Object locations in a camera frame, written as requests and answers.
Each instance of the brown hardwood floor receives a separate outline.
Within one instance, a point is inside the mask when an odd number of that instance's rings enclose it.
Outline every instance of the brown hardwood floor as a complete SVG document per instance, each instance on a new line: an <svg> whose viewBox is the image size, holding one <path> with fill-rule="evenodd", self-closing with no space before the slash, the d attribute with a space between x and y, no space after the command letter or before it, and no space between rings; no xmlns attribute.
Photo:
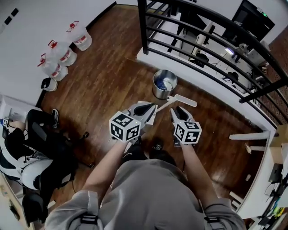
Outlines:
<svg viewBox="0 0 288 230"><path fill-rule="evenodd" d="M69 75L59 82L55 92L46 94L42 109L51 112L57 108L60 126L69 131L72 138L85 131L90 133L84 143L75 149L78 159L96 164L111 148L109 119L117 112L128 108L138 100L163 104L152 94L152 77L157 71L135 60L141 48L137 8L115 6L89 31L92 46L81 52L69 67ZM203 129L195 150L211 176L219 196L229 197L232 190L244 196L257 172L262 152L249 155L243 141L229 140L230 134L259 132L238 112L215 97L191 84L179 80L176 93L195 100L196 108L186 108L200 122ZM159 112L153 128L143 143L146 150L151 140L158 136L164 139L164 149L183 167L180 148L173 146L173 125L169 109ZM74 180L75 190L82 188L91 169L80 166ZM248 174L250 181L245 181ZM55 190L52 199L56 206L69 200L74 194L72 183Z"/></svg>

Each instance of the seated person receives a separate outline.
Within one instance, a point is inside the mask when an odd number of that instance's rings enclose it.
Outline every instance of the seated person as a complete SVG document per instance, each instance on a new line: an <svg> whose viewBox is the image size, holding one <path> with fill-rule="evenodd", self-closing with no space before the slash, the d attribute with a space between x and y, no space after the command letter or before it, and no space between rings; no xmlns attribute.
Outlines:
<svg viewBox="0 0 288 230"><path fill-rule="evenodd" d="M49 143L42 140L32 128L33 123L49 125L57 128L59 113L53 109L52 114L43 111L30 110L27 115L27 131L28 139L25 140L24 131L25 123L21 121L9 121L8 127L15 128L5 139L5 146L7 151L18 160L21 156L30 156L34 153L33 150L27 146L45 154L51 158Z"/></svg>

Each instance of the gray shirt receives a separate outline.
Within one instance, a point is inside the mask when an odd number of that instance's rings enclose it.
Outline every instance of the gray shirt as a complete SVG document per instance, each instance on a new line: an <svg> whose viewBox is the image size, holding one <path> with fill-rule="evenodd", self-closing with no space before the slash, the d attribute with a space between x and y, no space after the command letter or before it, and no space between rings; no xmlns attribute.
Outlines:
<svg viewBox="0 0 288 230"><path fill-rule="evenodd" d="M98 209L97 193L82 190L47 218L46 230L191 230L245 229L231 210L229 199L219 198L204 210L188 188L184 174L158 160L128 161L117 171L112 190ZM81 224L79 216L98 216L96 225Z"/></svg>

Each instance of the cube with fiducial markers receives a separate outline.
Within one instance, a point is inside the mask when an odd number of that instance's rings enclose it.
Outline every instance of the cube with fiducial markers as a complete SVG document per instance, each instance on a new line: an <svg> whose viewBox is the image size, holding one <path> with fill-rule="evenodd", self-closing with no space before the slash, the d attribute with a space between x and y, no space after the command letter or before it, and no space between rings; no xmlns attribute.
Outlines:
<svg viewBox="0 0 288 230"><path fill-rule="evenodd" d="M122 142L128 142L140 135L141 122L118 111L109 120L110 134Z"/></svg>
<svg viewBox="0 0 288 230"><path fill-rule="evenodd" d="M199 122L181 121L176 123L174 136L182 144L197 144L202 132Z"/></svg>

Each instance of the water bottle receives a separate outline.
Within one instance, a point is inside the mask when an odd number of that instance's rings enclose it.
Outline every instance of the water bottle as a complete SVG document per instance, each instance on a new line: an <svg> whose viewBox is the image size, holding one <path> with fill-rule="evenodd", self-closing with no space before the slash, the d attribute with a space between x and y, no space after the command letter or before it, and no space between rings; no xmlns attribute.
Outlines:
<svg viewBox="0 0 288 230"><path fill-rule="evenodd" d="M70 28L66 31L69 39L81 50L87 50L92 44L92 38L88 34L86 28L79 24L79 21L74 21L70 24Z"/></svg>
<svg viewBox="0 0 288 230"><path fill-rule="evenodd" d="M68 74L68 68L66 66L60 65L51 56L46 57L46 54L41 55L38 66L41 67L45 74L56 81L61 81Z"/></svg>
<svg viewBox="0 0 288 230"><path fill-rule="evenodd" d="M70 66L76 61L77 54L69 48L68 43L51 40L48 45L52 48L51 56L58 60L60 64Z"/></svg>

